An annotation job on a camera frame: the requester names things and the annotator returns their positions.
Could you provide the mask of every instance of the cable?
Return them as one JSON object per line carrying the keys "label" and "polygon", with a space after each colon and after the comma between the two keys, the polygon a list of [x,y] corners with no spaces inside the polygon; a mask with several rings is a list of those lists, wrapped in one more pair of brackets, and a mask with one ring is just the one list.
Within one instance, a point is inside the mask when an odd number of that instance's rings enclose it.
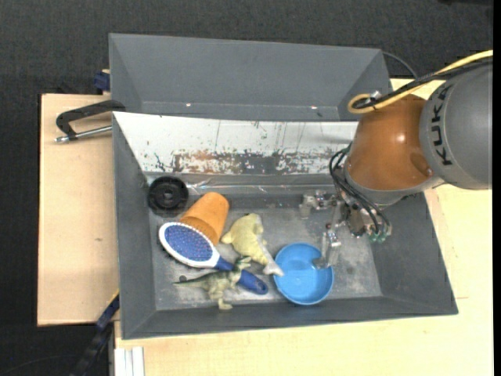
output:
{"label": "cable", "polygon": [[391,54],[389,52],[383,52],[383,55],[386,57],[390,57],[393,60],[398,61],[402,66],[404,66],[406,68],[406,70],[413,76],[414,79],[418,78],[417,72],[415,72],[413,70],[413,68],[410,65],[408,65],[407,62],[404,61],[403,59],[401,59],[400,57],[396,56],[395,54]]}
{"label": "cable", "polygon": [[457,74],[460,71],[468,71],[472,67],[484,64],[482,62],[480,63],[475,63],[475,62],[484,59],[489,59],[491,57],[493,57],[492,50],[487,50],[485,52],[480,52],[472,56],[465,57],[464,59],[458,60],[455,63],[450,64],[447,67],[444,67],[437,72],[417,78],[415,81],[412,81],[409,84],[402,86],[400,89],[388,93],[386,96],[382,96],[378,99],[374,99],[371,95],[367,93],[357,95],[353,99],[351,99],[350,102],[348,103],[348,111],[354,114],[364,114],[374,110],[380,110],[383,107],[386,107],[392,104],[393,102],[400,100],[402,97],[415,92],[417,89],[421,88],[428,82],[433,81],[434,79],[442,79],[443,77]]}
{"label": "cable", "polygon": [[[346,154],[349,152],[351,148],[351,143],[344,149],[336,152],[329,160],[329,173],[333,179],[334,185],[340,189],[342,189],[346,194],[353,197],[357,204],[359,204],[365,211],[369,214],[373,226],[374,232],[377,236],[385,236],[387,234],[388,228],[391,227],[391,223],[388,220],[387,216],[372,202],[370,202],[366,197],[364,197],[361,193],[355,191],[348,183],[346,183],[339,175],[336,174],[336,170],[341,168],[341,162],[343,161]],[[376,219],[376,216],[373,212],[376,212],[383,219],[383,229],[380,229],[379,222]]]}
{"label": "cable", "polygon": [[17,365],[16,367],[11,367],[10,369],[7,369],[6,371],[2,371],[0,373],[0,376],[4,376],[5,374],[10,374],[14,371],[18,371],[19,369],[23,367],[27,367],[29,365],[33,365],[34,363],[40,363],[44,362],[46,360],[61,360],[62,358],[74,358],[76,355],[73,354],[68,354],[68,355],[55,355],[55,356],[46,356],[45,358],[39,358],[37,360],[31,360],[25,363],[22,363],[21,365]]}

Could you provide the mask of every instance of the black cable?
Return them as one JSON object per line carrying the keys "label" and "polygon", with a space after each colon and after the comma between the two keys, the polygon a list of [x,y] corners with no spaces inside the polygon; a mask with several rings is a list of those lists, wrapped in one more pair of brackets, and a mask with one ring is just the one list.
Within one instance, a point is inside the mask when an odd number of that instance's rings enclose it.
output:
{"label": "black cable", "polygon": [[423,77],[419,77],[416,80],[411,81],[409,84],[403,85],[401,88],[397,89],[396,91],[393,91],[393,92],[388,93],[387,95],[381,96],[379,99],[369,99],[369,101],[367,101],[367,99],[361,99],[358,102],[355,102],[353,104],[353,108],[356,110],[366,109],[367,107],[371,107],[371,106],[374,106],[376,104],[383,103],[386,100],[389,100],[392,97],[400,95],[401,93],[406,92],[410,89],[413,89],[417,86],[421,86],[422,84],[426,84],[429,81],[433,81],[433,80],[437,80],[437,79],[444,79],[444,78],[451,77],[453,75],[462,74],[466,71],[470,71],[474,68],[483,66],[486,63],[489,63],[491,60],[492,60],[492,58],[488,58],[486,61],[469,63],[469,64],[466,64],[466,65],[461,66],[461,67],[457,67],[457,68],[453,68],[451,70],[444,71],[440,74],[436,74],[436,73],[426,74]]}
{"label": "black cable", "polygon": [[379,222],[377,221],[376,216],[373,214],[373,210],[383,219],[385,229],[386,227],[389,227],[391,225],[386,215],[375,204],[373,204],[366,197],[364,197],[361,193],[355,191],[349,184],[345,183],[344,180],[342,180],[335,172],[341,167],[340,164],[343,161],[344,157],[346,156],[346,153],[348,152],[350,147],[351,143],[345,149],[336,152],[330,158],[329,173],[333,178],[334,184],[339,188],[341,188],[345,193],[356,199],[357,203],[360,206],[362,206],[363,209],[366,210],[371,220],[373,221],[376,234],[379,234],[380,232]]}
{"label": "black cable", "polygon": [[34,363],[40,363],[40,362],[44,362],[46,360],[61,360],[62,358],[74,358],[74,357],[76,357],[76,355],[74,355],[74,354],[46,356],[44,358],[39,358],[37,360],[31,360],[28,362],[24,362],[21,365],[17,365],[16,367],[11,367],[10,369],[2,371],[0,373],[0,376],[4,376],[5,374],[10,374],[14,371],[18,371],[19,369],[21,369],[23,367],[27,367],[29,365],[33,365]]}
{"label": "black cable", "polygon": [[393,60],[398,61],[402,66],[404,66],[406,68],[406,70],[413,76],[414,79],[418,78],[417,72],[415,72],[413,70],[413,68],[409,64],[407,64],[406,61],[404,61],[403,59],[401,59],[400,57],[396,56],[395,54],[391,54],[389,52],[383,52],[383,56],[390,57]]}

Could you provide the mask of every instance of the metal tray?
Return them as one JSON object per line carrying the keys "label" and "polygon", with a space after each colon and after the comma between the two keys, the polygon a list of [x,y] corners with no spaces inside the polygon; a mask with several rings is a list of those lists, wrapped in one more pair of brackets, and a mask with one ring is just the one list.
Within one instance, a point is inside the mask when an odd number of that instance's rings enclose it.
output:
{"label": "metal tray", "polygon": [[[250,271],[267,282],[269,293],[258,296],[227,291],[226,299],[234,305],[228,312],[219,311],[204,291],[171,285],[179,277],[192,278],[207,270],[177,263],[158,244],[158,226],[181,213],[173,212],[171,218],[165,219],[148,207],[148,185],[155,178],[175,175],[182,179],[189,186],[188,206],[205,192],[224,194],[231,205],[226,227],[244,213],[261,214],[264,237],[272,255],[296,241],[319,246],[330,213],[314,211],[304,220],[299,216],[298,205],[305,191],[332,190],[326,170],[328,158],[346,145],[355,126],[356,123],[220,121],[115,113],[114,171],[123,337],[457,313],[421,194],[387,209],[394,232],[384,243],[371,244],[364,237],[341,236],[343,250],[335,267],[336,281],[327,299],[318,305],[304,307],[286,301],[272,278],[260,274],[258,265]],[[249,159],[266,165],[249,165]],[[218,250],[226,259],[236,257],[230,246],[219,244]]]}

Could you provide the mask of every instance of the pet brush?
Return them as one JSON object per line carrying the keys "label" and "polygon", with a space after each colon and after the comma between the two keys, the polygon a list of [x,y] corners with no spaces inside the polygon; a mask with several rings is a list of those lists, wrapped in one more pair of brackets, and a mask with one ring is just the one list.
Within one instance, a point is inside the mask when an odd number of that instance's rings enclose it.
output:
{"label": "pet brush", "polygon": [[[169,255],[185,265],[216,270],[233,269],[233,265],[220,256],[204,234],[187,224],[167,222],[159,229],[158,237]],[[268,292],[268,286],[246,270],[242,270],[238,284],[256,294]]]}

